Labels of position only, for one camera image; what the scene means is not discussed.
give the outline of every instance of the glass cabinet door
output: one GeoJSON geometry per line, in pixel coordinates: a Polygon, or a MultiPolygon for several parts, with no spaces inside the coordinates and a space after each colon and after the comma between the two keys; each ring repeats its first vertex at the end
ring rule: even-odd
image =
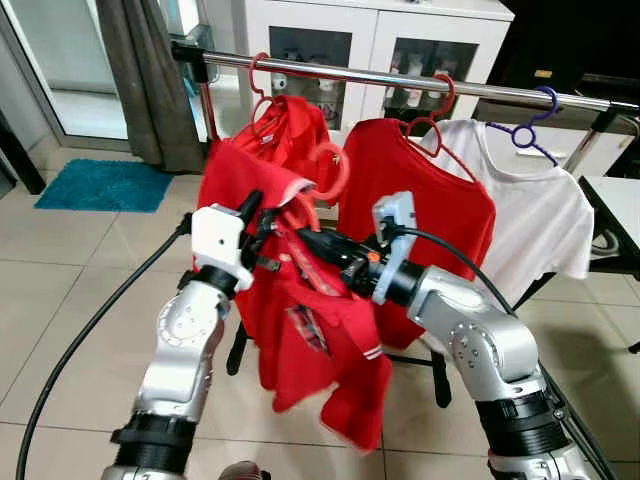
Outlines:
{"type": "MultiPolygon", "coordinates": [[[[432,77],[446,73],[456,81],[484,83],[509,22],[443,15],[381,12],[371,70],[432,77]]],[[[443,105],[446,93],[368,85],[364,118],[392,117],[410,122],[443,105]]],[[[470,118],[477,98],[458,96],[446,118],[470,118]]],[[[413,135],[423,135],[426,125],[413,135]]]]}
{"type": "MultiPolygon", "coordinates": [[[[266,51],[285,60],[368,68],[376,11],[283,1],[260,5],[259,12],[246,11],[250,54],[266,51]]],[[[271,95],[302,96],[319,107],[332,134],[347,131],[360,120],[362,84],[281,73],[257,72],[255,78],[271,95]]]]}

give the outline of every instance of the blue bath mat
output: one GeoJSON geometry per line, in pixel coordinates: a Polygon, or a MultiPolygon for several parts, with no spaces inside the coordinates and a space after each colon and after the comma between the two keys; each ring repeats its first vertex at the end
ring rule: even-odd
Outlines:
{"type": "Polygon", "coordinates": [[[151,213],[172,178],[144,163],[76,159],[65,165],[34,207],[151,213]]]}

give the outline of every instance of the white t-shirt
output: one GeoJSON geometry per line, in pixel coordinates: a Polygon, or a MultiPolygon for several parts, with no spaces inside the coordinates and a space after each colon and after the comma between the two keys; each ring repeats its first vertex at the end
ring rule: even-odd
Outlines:
{"type": "MultiPolygon", "coordinates": [[[[571,174],[554,168],[546,158],[537,159],[539,167],[533,173],[506,172],[497,166],[507,163],[505,159],[491,157],[483,122],[445,120],[438,125],[444,143],[484,184],[495,203],[493,240],[481,267],[507,301],[516,303],[545,272],[586,278],[594,213],[571,174]]],[[[496,130],[496,135],[511,143],[508,134],[496,130]]],[[[432,149],[433,131],[421,143],[432,149]]],[[[434,162],[468,177],[444,152],[434,162]]]]}

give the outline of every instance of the metal clothing rack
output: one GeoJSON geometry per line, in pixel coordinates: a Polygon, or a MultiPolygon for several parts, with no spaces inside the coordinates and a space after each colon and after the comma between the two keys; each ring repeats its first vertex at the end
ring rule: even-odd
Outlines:
{"type": "MultiPolygon", "coordinates": [[[[236,68],[249,68],[252,57],[206,51],[197,47],[172,45],[173,57],[176,61],[183,61],[191,64],[196,82],[201,85],[201,91],[206,90],[207,95],[202,95],[203,112],[205,112],[205,122],[210,140],[217,140],[215,119],[213,117],[211,98],[206,84],[206,64],[217,64],[236,68]]],[[[299,75],[305,77],[327,78],[332,80],[342,80],[347,82],[364,83],[370,85],[382,85],[390,87],[401,87],[409,89],[420,89],[436,92],[447,92],[449,87],[446,82],[427,78],[416,77],[405,74],[381,73],[369,70],[356,70],[330,65],[314,63],[293,62],[275,58],[265,58],[255,63],[256,70],[266,72],[279,72],[288,75],[299,75]]],[[[459,95],[472,95],[479,98],[503,101],[512,104],[530,105],[550,108],[551,98],[544,92],[537,90],[525,90],[519,88],[500,87],[494,85],[484,85],[469,82],[455,82],[456,91],[459,95]]],[[[599,112],[596,119],[590,126],[584,138],[580,141],[575,151],[571,154],[566,163],[562,166],[569,172],[575,171],[586,154],[596,143],[598,137],[605,132],[618,115],[638,116],[640,106],[632,103],[617,102],[599,98],[581,97],[577,95],[558,94],[557,104],[559,107],[573,107],[599,112]]],[[[246,330],[242,323],[236,332],[233,347],[227,358],[227,372],[235,375],[238,372],[243,356],[245,344],[248,339],[246,330]]],[[[444,357],[436,352],[432,352],[431,360],[399,357],[389,355],[394,361],[431,366],[433,368],[434,386],[436,402],[440,407],[446,407],[451,401],[451,390],[446,377],[444,357]]],[[[573,411],[573,408],[562,394],[560,388],[548,376],[549,388],[554,397],[553,403],[556,408],[554,415],[561,419],[562,425],[567,429],[570,436],[580,445],[582,452],[596,469],[601,478],[615,478],[604,454],[598,444],[593,440],[591,434],[580,417],[573,411]]]]}

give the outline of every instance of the tiled floor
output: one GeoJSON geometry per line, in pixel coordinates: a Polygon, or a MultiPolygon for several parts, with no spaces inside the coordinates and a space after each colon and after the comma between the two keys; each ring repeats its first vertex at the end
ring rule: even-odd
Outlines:
{"type": "MultiPolygon", "coordinates": [[[[192,208],[197,190],[197,178],[174,179],[155,214],[34,210],[35,198],[22,187],[0,200],[0,478],[13,475],[23,425],[54,362],[192,208]]],[[[153,351],[156,314],[189,264],[183,240],[124,295],[65,369],[37,429],[28,478],[97,479],[113,462],[109,433],[129,417],[153,351]]],[[[640,338],[639,287],[612,275],[557,279],[521,310],[543,361],[623,480],[640,479],[640,356],[625,351],[640,338]]],[[[442,410],[428,370],[396,367],[384,448],[365,457],[318,423],[322,395],[273,413],[253,348],[240,373],[226,375],[237,322],[234,314],[216,355],[190,479],[215,479],[225,465],[249,458],[276,479],[490,478],[480,424],[452,368],[454,401],[442,410]]]]}

